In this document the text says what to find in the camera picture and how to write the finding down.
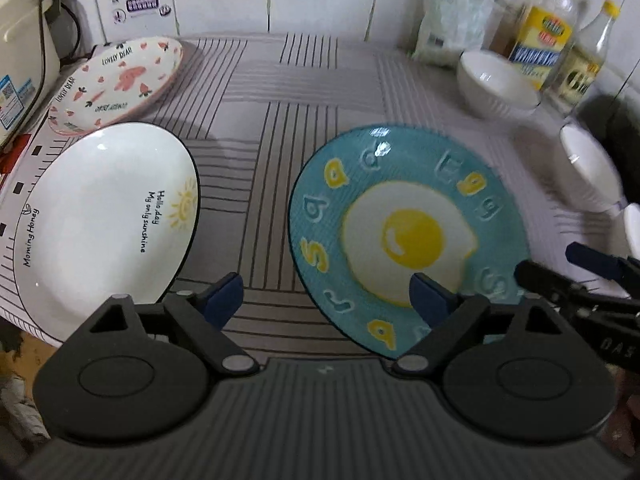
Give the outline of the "white bowl dark rim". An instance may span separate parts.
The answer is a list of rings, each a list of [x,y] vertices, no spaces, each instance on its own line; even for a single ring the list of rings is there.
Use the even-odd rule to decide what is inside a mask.
[[[564,125],[554,144],[554,174],[564,200],[575,209],[605,212],[623,200],[620,176],[602,145],[587,130]]]

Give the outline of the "blue fried egg plate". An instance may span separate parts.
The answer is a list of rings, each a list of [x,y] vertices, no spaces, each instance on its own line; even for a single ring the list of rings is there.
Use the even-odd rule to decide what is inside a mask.
[[[390,125],[344,132],[304,163],[288,241],[314,304],[390,359],[432,329],[410,302],[414,274],[515,304],[513,273],[529,256],[518,205],[480,155],[435,131]]]

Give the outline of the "white sunshine plate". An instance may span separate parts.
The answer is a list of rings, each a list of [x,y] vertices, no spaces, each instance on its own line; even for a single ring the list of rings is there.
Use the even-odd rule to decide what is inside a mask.
[[[198,172],[171,132],[106,127],[58,156],[17,222],[17,293],[49,338],[66,339],[113,295],[154,304],[177,276],[198,224]]]

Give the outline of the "clear vinegar bottle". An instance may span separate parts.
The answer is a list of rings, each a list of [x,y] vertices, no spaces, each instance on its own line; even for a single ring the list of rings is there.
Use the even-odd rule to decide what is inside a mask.
[[[613,0],[604,0],[597,17],[581,29],[563,50],[544,88],[544,96],[564,116],[578,107],[597,79],[619,16],[618,5]]]

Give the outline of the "white ribbed bowl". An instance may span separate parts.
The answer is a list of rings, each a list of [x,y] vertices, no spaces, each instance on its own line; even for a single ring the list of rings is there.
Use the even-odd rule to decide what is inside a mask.
[[[522,119],[541,102],[539,92],[514,65],[487,50],[462,53],[457,83],[470,110],[484,119]]]

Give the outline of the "striped grey table mat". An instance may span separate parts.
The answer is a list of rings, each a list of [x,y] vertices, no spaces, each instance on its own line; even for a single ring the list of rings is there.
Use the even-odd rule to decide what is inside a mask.
[[[606,289],[564,256],[575,240],[605,248],[610,218],[563,204],[552,169],[562,122],[552,110],[488,122],[470,114],[454,73],[373,44],[224,35],[188,39],[184,48],[178,76],[138,115],[183,140],[200,175],[198,230],[175,289],[200,290],[239,272],[245,300],[227,332],[258,361],[362,356],[304,293],[285,233],[288,196],[304,162],[358,126],[430,128],[476,151],[518,200],[533,257]]]

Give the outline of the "yellow label cooking wine bottle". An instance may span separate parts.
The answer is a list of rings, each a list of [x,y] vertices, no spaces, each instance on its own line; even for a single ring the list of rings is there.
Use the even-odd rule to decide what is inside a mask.
[[[540,90],[559,61],[577,22],[576,0],[525,0],[509,61]]]

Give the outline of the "pink bear pattern plate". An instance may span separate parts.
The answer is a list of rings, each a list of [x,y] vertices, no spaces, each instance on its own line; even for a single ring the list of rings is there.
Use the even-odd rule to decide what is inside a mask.
[[[51,99],[48,125],[61,136],[84,136],[140,112],[175,78],[184,47],[175,38],[115,44],[81,64]]]

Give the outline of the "white plastic salt bag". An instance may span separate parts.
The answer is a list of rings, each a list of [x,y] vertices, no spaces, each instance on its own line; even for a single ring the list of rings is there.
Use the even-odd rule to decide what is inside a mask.
[[[466,50],[484,44],[494,0],[423,0],[423,18],[412,58],[455,68]]]

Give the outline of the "cream rice cooker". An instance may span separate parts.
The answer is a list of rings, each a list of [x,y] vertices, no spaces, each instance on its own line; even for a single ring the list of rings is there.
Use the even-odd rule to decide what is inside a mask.
[[[44,14],[52,0],[1,0],[1,144],[51,90],[60,59]]]

